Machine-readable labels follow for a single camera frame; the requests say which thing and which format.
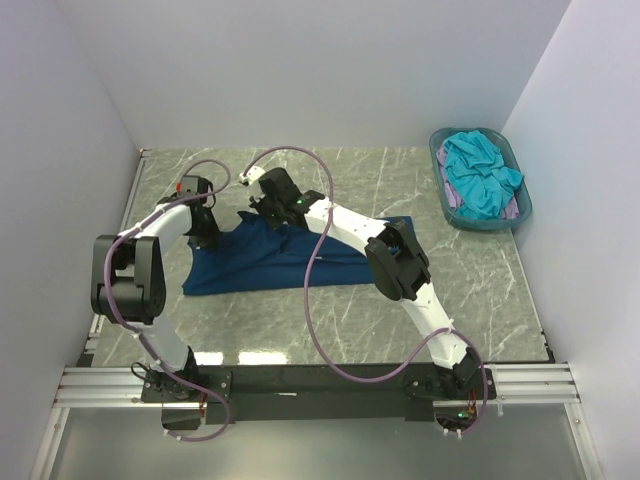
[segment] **metal extrusion frame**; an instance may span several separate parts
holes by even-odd
[[[505,405],[565,405],[586,478],[604,478],[568,364],[488,364],[487,368],[491,369],[497,392],[497,398],[488,402],[490,408],[497,408],[502,415]],[[49,478],[72,408],[198,408],[197,402],[142,403],[142,390],[142,380],[131,375],[126,367],[66,368],[31,478]],[[436,401],[434,407],[464,404],[461,401]]]

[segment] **marble surface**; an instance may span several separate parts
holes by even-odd
[[[430,261],[436,292],[455,326],[485,360],[548,359],[545,339],[510,231],[480,233],[449,226],[442,215],[437,184],[425,148],[318,148],[335,180],[335,200],[370,216],[410,215]],[[223,231],[247,210],[247,191],[235,181],[258,149],[151,150],[133,202],[129,225],[152,211],[175,188],[185,165],[202,158],[224,161],[234,175],[218,196],[214,215]],[[316,163],[296,152],[277,152],[263,168],[283,166],[301,190],[326,192]],[[195,170],[214,184],[221,170]],[[169,313],[178,334],[200,363],[322,363],[307,333],[302,289],[185,297],[181,285],[191,268],[184,241],[164,261]],[[420,341],[411,319],[373,285],[311,290],[313,321],[324,348],[336,362],[401,362]],[[137,342],[119,326],[104,323],[94,366],[128,366],[143,360]],[[429,361],[428,349],[417,357]]]

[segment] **blue cloth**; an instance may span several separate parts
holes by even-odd
[[[260,215],[238,212],[242,222],[215,249],[191,246],[193,264],[182,285],[185,295],[302,287],[304,272],[320,235],[282,225],[272,230]],[[410,217],[402,217],[413,230]],[[311,272],[310,285],[373,283],[364,255],[327,238]]]
[[[504,164],[502,153],[478,130],[459,132],[444,141],[449,182],[464,200],[460,215],[500,218],[523,175]]]

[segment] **purple cloth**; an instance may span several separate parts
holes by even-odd
[[[447,151],[444,149],[444,143],[436,152],[436,157],[440,164],[440,175],[442,175],[442,179],[444,180],[444,193],[447,196],[447,201],[451,208],[457,210],[464,203],[464,200],[460,194],[458,194],[456,189],[453,188],[453,185],[449,183],[449,179],[447,178],[447,172],[444,169],[444,164],[447,161]],[[518,202],[516,202],[516,197],[514,196],[509,200],[509,203],[504,207],[504,210],[502,210],[501,217],[503,219],[516,218],[518,215],[520,215],[520,210],[518,210]]]

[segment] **black mounting bar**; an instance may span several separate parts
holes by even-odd
[[[399,364],[348,364],[339,367],[352,375],[377,377]],[[458,389],[433,363],[414,363],[396,377],[381,383],[361,384],[346,380],[326,365],[199,366],[203,386],[228,399],[234,421],[311,420],[400,417],[409,421],[433,421],[436,400],[467,400],[475,389],[481,395],[482,377],[475,374]],[[496,398],[493,385],[489,398]],[[165,403],[156,389],[144,388],[142,401]],[[167,423],[169,413],[163,416]],[[185,420],[181,413],[177,421]],[[224,409],[207,399],[206,423],[219,424]]]

